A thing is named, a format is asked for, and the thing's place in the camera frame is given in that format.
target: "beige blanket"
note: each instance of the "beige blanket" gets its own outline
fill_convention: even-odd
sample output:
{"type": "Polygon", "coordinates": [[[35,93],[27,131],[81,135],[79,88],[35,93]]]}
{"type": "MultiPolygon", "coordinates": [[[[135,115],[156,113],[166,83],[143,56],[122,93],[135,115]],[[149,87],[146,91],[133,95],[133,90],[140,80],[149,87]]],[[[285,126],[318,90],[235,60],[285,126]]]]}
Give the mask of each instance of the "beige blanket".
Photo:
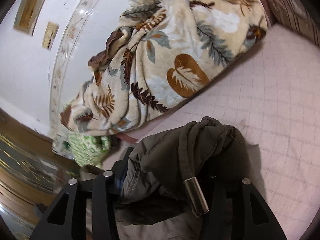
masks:
{"type": "Polygon", "coordinates": [[[130,0],[60,114],[70,130],[134,129],[206,86],[267,31],[260,0],[130,0]]]}

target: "wall switch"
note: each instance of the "wall switch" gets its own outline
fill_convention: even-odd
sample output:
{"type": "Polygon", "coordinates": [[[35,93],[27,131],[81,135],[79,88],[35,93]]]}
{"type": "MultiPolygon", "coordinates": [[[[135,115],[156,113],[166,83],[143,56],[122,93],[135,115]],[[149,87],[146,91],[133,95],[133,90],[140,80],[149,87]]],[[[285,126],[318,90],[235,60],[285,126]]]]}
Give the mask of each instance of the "wall switch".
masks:
{"type": "Polygon", "coordinates": [[[57,35],[57,31],[59,29],[59,25],[49,22],[47,29],[45,30],[43,41],[42,41],[42,47],[45,49],[51,50],[53,40],[57,35]]]}

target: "green plush fabric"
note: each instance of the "green plush fabric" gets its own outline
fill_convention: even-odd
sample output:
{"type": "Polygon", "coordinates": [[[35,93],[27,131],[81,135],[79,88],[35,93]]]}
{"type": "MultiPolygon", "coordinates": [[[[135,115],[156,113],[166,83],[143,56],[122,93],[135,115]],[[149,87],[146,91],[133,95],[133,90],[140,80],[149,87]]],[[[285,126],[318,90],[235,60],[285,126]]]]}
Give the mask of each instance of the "green plush fabric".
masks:
{"type": "Polygon", "coordinates": [[[103,159],[111,148],[110,136],[86,136],[70,133],[68,136],[74,160],[79,166],[94,165],[101,167],[103,159]]]}

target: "silver bolt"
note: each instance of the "silver bolt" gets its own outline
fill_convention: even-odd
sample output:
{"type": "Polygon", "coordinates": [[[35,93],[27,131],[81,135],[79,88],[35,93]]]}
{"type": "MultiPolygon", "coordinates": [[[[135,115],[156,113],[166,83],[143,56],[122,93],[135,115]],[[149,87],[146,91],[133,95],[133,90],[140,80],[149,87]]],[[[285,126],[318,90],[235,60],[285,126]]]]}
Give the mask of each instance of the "silver bolt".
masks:
{"type": "Polygon", "coordinates": [[[68,181],[69,185],[74,185],[74,184],[76,184],[77,182],[78,182],[78,180],[75,179],[75,178],[69,179],[69,181],[68,181]]]}
{"type": "Polygon", "coordinates": [[[113,172],[112,171],[105,171],[104,173],[103,173],[103,176],[105,176],[105,177],[111,177],[113,175],[113,172]]]}
{"type": "Polygon", "coordinates": [[[242,183],[249,185],[251,183],[251,181],[249,179],[242,179],[242,183]]]}

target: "floral border trim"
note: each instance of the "floral border trim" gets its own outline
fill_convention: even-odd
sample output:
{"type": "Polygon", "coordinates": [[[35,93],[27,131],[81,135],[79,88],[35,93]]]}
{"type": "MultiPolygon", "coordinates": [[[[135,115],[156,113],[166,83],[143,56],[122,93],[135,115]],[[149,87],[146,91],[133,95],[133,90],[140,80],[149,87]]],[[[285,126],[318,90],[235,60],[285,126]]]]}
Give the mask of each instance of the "floral border trim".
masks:
{"type": "Polygon", "coordinates": [[[81,0],[63,34],[62,41],[54,64],[50,89],[50,130],[49,137],[54,138],[59,125],[59,106],[63,77],[69,59],[74,51],[77,41],[86,25],[95,5],[99,0],[81,0]]]}

